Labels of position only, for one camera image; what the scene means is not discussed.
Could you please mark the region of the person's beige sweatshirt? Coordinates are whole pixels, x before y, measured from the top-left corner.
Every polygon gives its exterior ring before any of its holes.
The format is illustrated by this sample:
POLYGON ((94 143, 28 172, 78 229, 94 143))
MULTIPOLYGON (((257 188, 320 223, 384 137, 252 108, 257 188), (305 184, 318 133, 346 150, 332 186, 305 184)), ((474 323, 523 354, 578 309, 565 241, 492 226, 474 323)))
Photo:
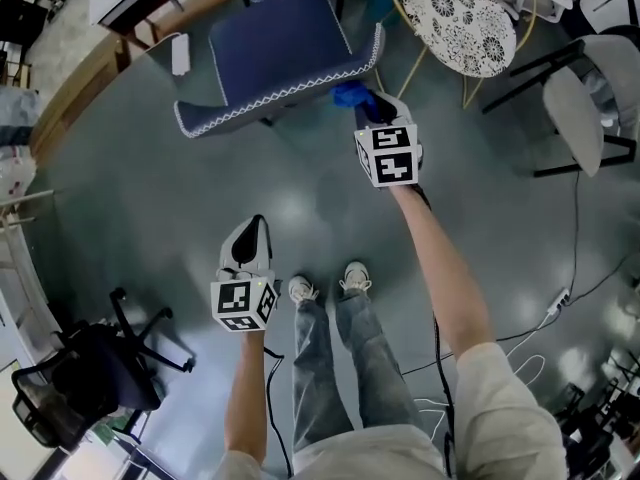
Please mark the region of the person's beige sweatshirt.
MULTIPOLYGON (((559 426, 512 371, 502 348, 477 345, 456 367, 458 480, 566 480, 559 426)), ((362 426, 293 458, 292 480, 446 480, 440 453, 412 425, 362 426)), ((214 480, 261 480, 261 466, 225 449, 214 480)))

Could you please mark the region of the black office chair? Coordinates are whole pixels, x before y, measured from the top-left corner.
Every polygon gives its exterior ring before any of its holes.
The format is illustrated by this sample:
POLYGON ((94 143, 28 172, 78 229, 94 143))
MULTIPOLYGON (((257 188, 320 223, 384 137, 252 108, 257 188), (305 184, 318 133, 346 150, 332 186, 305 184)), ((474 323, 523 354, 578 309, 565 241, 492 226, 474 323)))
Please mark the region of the black office chair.
POLYGON ((126 292, 109 294, 117 321, 81 321, 54 336, 62 348, 28 368, 14 371, 12 409, 25 430, 42 446, 74 450, 85 434, 120 409, 135 414, 157 410, 161 395, 151 359, 180 373, 190 373, 195 360, 177 364, 146 345, 158 323, 173 318, 162 308, 139 332, 131 327, 121 302, 126 292))

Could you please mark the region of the floral round cushion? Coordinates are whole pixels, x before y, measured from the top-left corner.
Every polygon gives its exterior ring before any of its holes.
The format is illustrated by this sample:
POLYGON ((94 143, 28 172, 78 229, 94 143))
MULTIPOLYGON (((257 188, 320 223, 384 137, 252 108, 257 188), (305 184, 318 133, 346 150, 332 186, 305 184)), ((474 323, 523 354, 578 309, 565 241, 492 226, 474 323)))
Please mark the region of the floral round cushion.
POLYGON ((416 34, 450 69, 473 78, 502 73, 516 52, 516 32, 497 0, 402 0, 416 34))

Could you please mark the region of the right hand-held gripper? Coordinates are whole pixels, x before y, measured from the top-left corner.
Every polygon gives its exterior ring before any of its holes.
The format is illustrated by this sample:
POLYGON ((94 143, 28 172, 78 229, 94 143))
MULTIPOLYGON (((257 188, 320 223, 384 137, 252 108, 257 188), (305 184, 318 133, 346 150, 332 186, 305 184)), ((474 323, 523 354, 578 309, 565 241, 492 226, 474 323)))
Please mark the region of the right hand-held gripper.
POLYGON ((357 107, 353 135, 360 165, 376 188, 415 185, 423 148, 409 108, 384 92, 370 91, 376 110, 357 107))

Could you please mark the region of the person's white shoe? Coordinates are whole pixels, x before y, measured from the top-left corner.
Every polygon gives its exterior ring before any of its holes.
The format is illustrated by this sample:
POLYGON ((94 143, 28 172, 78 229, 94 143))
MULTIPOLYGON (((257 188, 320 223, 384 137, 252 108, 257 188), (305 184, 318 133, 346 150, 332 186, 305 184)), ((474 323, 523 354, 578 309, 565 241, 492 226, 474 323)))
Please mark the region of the person's white shoe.
POLYGON ((291 301, 300 306, 305 301, 315 301, 319 291, 304 276, 296 275, 288 283, 288 293, 291 301))
POLYGON ((346 266, 339 285, 344 292, 357 290, 366 293, 371 288, 372 282, 366 266, 359 261, 353 261, 346 266))

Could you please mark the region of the grey chair with black frame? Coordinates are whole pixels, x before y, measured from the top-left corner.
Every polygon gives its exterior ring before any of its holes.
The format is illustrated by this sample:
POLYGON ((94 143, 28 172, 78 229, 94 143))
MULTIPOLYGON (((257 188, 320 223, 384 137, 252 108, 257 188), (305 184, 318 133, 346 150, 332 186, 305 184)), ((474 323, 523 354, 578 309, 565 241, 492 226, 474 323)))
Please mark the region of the grey chair with black frame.
POLYGON ((542 87, 542 103, 556 134, 567 144, 574 162, 533 172, 536 178, 582 171, 593 177, 602 168, 635 161, 640 144, 640 47, 627 34, 587 35, 513 70, 516 76, 548 67, 486 105, 487 114, 526 90, 542 87), (571 65, 586 60, 587 77, 603 81, 616 111, 616 134, 606 132, 594 93, 571 65))

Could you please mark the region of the person's left white shoe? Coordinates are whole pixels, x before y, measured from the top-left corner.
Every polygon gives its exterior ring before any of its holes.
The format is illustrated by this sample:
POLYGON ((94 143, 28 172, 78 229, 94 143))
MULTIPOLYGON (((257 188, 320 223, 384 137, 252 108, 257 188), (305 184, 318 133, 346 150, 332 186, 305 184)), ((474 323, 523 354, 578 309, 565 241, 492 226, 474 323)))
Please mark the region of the person's left white shoe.
POLYGON ((300 306, 305 301, 315 301, 319 291, 304 276, 296 275, 288 283, 288 293, 291 301, 300 306))

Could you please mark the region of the long wooden board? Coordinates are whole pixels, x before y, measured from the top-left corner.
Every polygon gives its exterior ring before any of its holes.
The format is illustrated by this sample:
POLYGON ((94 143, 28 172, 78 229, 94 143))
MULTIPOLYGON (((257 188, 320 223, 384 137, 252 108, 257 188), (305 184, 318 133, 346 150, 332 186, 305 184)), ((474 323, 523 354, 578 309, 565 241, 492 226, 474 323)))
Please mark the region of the long wooden board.
POLYGON ((64 77, 29 137, 30 152, 39 167, 52 157, 89 105, 143 53, 139 46, 108 33, 64 77))

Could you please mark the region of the white desk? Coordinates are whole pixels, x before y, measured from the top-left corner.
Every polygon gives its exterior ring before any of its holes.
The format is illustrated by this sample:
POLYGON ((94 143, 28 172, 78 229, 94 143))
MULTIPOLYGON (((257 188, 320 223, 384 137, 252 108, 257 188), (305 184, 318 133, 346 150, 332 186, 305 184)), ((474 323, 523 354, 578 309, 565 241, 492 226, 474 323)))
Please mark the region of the white desk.
POLYGON ((37 217, 20 215, 20 209, 28 203, 53 198, 54 194, 54 190, 48 189, 0 200, 0 242, 5 243, 5 246, 0 246, 0 299, 4 312, 0 321, 4 326, 10 317, 14 317, 9 305, 14 295, 11 286, 3 277, 4 271, 10 271, 17 279, 19 292, 27 303, 26 308, 19 314, 18 323, 22 323, 28 314, 32 314, 42 326, 60 329, 50 310, 49 300, 38 276, 24 232, 24 226, 34 223, 37 217))

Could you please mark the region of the long white power strip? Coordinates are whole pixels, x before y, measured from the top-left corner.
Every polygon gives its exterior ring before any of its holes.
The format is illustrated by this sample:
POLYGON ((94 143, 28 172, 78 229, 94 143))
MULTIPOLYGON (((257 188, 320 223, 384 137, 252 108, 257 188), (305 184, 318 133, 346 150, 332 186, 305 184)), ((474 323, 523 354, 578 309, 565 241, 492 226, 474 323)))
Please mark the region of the long white power strip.
POLYGON ((190 40, 187 34, 177 34, 171 42, 172 74, 184 76, 191 69, 190 40))

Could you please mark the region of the person's right leg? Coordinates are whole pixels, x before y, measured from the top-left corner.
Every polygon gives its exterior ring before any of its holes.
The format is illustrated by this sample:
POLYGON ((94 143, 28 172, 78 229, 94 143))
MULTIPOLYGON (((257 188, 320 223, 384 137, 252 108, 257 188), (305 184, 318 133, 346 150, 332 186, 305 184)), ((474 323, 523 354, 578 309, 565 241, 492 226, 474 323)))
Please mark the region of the person's right leg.
POLYGON ((420 429, 421 415, 366 292, 346 289, 337 303, 335 318, 356 370, 363 426, 412 425, 420 429))

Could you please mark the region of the small white power strip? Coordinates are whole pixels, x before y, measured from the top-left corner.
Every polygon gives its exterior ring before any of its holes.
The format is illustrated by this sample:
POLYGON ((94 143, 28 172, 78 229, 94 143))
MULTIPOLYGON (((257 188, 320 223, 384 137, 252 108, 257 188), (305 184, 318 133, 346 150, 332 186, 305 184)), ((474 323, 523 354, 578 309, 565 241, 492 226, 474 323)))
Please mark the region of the small white power strip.
POLYGON ((546 313, 549 317, 557 315, 569 302, 570 292, 568 288, 563 288, 548 306, 546 313))

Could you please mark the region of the person's left leg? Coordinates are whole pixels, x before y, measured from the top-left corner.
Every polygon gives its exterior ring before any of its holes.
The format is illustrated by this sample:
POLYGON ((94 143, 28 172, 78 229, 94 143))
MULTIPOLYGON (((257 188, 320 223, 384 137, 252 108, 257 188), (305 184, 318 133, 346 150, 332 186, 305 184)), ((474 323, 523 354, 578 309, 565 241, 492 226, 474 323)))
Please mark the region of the person's left leg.
POLYGON ((312 299, 297 305, 295 340, 293 451, 299 453, 354 427, 336 384, 329 318, 312 299))

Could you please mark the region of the blue cloth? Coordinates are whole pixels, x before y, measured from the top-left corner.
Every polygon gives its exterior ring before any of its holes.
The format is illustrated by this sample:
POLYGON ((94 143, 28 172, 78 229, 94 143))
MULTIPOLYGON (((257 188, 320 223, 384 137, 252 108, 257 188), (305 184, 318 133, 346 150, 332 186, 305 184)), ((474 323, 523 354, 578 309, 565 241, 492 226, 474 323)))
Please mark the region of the blue cloth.
POLYGON ((359 80, 340 83, 332 87, 330 93, 333 103, 341 108, 373 109, 376 105, 372 92, 359 80))

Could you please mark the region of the person's right forearm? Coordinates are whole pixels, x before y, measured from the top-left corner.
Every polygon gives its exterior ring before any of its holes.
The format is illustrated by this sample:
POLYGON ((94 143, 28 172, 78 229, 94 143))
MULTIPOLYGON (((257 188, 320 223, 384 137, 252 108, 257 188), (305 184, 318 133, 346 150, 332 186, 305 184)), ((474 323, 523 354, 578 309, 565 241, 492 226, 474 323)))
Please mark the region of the person's right forearm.
POLYGON ((480 288, 429 206, 407 186, 394 186, 391 194, 409 228, 436 322, 454 356, 492 342, 480 288))

